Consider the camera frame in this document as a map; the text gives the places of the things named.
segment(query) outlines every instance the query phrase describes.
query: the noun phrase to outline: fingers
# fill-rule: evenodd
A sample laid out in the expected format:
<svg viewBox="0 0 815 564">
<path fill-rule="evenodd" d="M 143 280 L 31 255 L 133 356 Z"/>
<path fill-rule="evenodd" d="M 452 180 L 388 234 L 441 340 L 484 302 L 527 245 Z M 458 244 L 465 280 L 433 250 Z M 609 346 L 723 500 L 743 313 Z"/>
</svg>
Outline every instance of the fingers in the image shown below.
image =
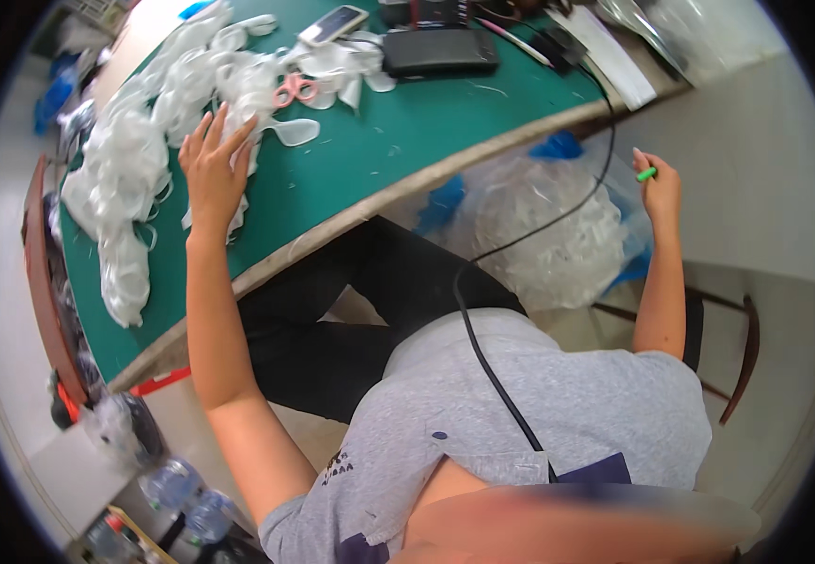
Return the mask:
<svg viewBox="0 0 815 564">
<path fill-rule="evenodd" d="M 241 144 L 248 138 L 248 135 L 250 135 L 250 132 L 254 131 L 254 127 L 256 127 L 256 116 L 248 119 L 244 125 L 239 127 L 229 139 L 226 139 L 226 141 L 222 143 L 216 152 L 220 153 L 226 159 L 231 159 L 233 152 L 238 151 L 238 148 L 241 147 Z"/>
<path fill-rule="evenodd" d="M 658 172 L 672 170 L 672 166 L 666 164 L 661 157 L 655 154 L 651 154 L 649 152 L 643 152 L 643 156 L 648 159 L 649 164 L 651 164 L 654 168 L 658 169 Z"/>
<path fill-rule="evenodd" d="M 216 112 L 216 118 L 210 124 L 210 129 L 207 130 L 207 136 L 203 140 L 203 148 L 207 151 L 214 152 L 220 146 L 222 128 L 226 125 L 226 114 L 228 113 L 229 104 L 223 102 L 220 111 Z"/>
<path fill-rule="evenodd" d="M 636 170 L 636 173 L 642 172 L 650 166 L 645 153 L 633 147 L 633 169 Z"/>
<path fill-rule="evenodd" d="M 200 156 L 201 148 L 203 147 L 203 135 L 207 133 L 207 127 L 210 126 L 212 121 L 212 112 L 207 112 L 203 115 L 203 119 L 201 119 L 201 122 L 197 125 L 194 133 L 188 138 L 188 156 L 192 158 Z"/>
<path fill-rule="evenodd" d="M 659 157 L 658 155 L 651 154 L 650 152 L 642 152 L 642 151 L 639 151 L 638 149 L 634 149 L 633 150 L 634 158 L 636 158 L 636 153 L 637 152 L 642 155 L 642 157 L 645 159 L 645 162 L 647 163 L 642 168 L 642 171 L 644 171 L 645 169 L 647 169 L 648 167 L 651 167 L 651 166 L 653 166 L 655 169 L 658 170 L 658 175 L 659 176 L 661 175 L 662 172 L 671 172 L 671 171 L 673 171 L 673 167 L 671 165 L 665 163 L 664 160 L 661 159 L 661 157 Z"/>
<path fill-rule="evenodd" d="M 179 166 L 182 167 L 182 172 L 188 172 L 188 145 L 190 135 L 185 136 L 185 141 L 182 141 L 182 146 L 179 148 Z"/>
<path fill-rule="evenodd" d="M 235 157 L 235 167 L 233 174 L 235 175 L 235 185 L 244 186 L 248 180 L 248 164 L 250 164 L 250 152 L 254 150 L 254 143 L 246 141 L 241 147 L 238 156 Z"/>
</svg>

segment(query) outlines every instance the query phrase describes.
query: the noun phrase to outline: desk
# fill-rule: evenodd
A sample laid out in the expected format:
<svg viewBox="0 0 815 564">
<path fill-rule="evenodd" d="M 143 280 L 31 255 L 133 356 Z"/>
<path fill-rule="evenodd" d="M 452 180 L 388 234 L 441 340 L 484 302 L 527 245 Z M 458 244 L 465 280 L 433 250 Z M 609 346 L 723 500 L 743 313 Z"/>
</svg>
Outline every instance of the desk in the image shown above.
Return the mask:
<svg viewBox="0 0 815 564">
<path fill-rule="evenodd" d="M 372 10 L 376 3 L 358 2 Z M 272 13 L 279 29 L 253 38 L 248 47 L 272 51 L 294 43 L 300 29 L 336 6 L 311 0 L 296 6 L 278 0 L 233 2 L 235 20 Z M 373 31 L 383 31 L 375 17 Z M 296 148 L 264 137 L 257 173 L 248 182 L 251 208 L 229 249 L 236 296 L 260 286 L 358 222 L 401 197 L 435 188 L 470 164 L 564 128 L 604 118 L 606 104 L 580 74 L 559 78 L 513 45 L 497 38 L 502 59 L 491 77 L 401 81 L 389 93 L 363 89 L 359 116 L 337 103 L 314 111 L 292 105 L 278 118 L 309 117 L 320 122 L 320 137 Z M 679 87 L 634 40 L 631 54 L 659 94 Z M 476 84 L 496 87 L 504 95 Z M 619 98 L 609 89 L 615 107 Z M 320 141 L 331 139 L 327 143 Z M 393 156 L 392 146 L 400 151 Z M 67 269 L 79 317 L 104 379 L 121 390 L 187 364 L 185 322 L 185 238 L 179 220 L 187 205 L 176 151 L 170 170 L 176 190 L 151 224 L 159 232 L 149 257 L 151 294 L 141 328 L 122 329 L 100 297 L 96 245 L 63 210 Z"/>
</svg>

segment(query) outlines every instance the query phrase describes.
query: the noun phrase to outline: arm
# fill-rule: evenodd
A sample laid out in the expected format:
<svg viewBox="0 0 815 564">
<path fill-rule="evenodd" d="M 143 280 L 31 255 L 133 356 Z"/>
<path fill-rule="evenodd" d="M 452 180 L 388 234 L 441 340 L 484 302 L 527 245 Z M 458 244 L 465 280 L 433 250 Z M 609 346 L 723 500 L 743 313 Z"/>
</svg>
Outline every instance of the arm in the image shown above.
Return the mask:
<svg viewBox="0 0 815 564">
<path fill-rule="evenodd" d="M 652 220 L 654 253 L 645 278 L 633 352 L 660 350 L 683 359 L 686 343 L 686 295 L 680 251 L 680 175 L 660 158 L 633 150 L 636 172 L 653 166 L 657 174 L 643 183 L 645 211 Z"/>
<path fill-rule="evenodd" d="M 256 120 L 220 144 L 226 112 L 223 104 L 212 125 L 211 115 L 204 116 L 179 151 L 192 209 L 186 243 L 188 355 L 194 389 L 260 524 L 281 503 L 310 491 L 316 472 L 270 409 L 251 368 L 226 263 L 226 232 L 247 181 L 246 139 Z M 233 171 L 229 162 L 236 151 Z"/>
</svg>

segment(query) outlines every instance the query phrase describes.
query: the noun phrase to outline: navy blue patch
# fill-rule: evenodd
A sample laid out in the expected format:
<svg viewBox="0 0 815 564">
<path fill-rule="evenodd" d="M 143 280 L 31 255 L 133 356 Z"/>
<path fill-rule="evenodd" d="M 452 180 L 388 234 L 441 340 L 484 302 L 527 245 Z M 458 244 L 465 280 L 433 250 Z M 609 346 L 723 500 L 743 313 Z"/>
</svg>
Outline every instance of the navy blue patch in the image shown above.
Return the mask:
<svg viewBox="0 0 815 564">
<path fill-rule="evenodd" d="M 339 564 L 385 564 L 388 562 L 388 547 L 384 542 L 369 546 L 367 537 L 358 533 L 339 543 L 335 561 Z"/>
<path fill-rule="evenodd" d="M 632 484 L 624 453 L 618 452 L 595 464 L 558 477 L 560 484 Z"/>
</svg>

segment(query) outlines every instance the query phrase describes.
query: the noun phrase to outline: pink scissors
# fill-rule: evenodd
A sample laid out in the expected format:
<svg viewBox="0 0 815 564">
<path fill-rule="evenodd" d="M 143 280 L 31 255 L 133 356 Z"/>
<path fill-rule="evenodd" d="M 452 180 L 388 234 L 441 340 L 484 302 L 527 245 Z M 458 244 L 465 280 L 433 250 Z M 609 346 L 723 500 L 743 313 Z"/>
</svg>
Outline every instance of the pink scissors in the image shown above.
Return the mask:
<svg viewBox="0 0 815 564">
<path fill-rule="evenodd" d="M 309 102 L 318 91 L 313 80 L 303 78 L 300 72 L 289 72 L 282 79 L 282 85 L 273 92 L 273 107 L 286 107 L 295 98 Z"/>
</svg>

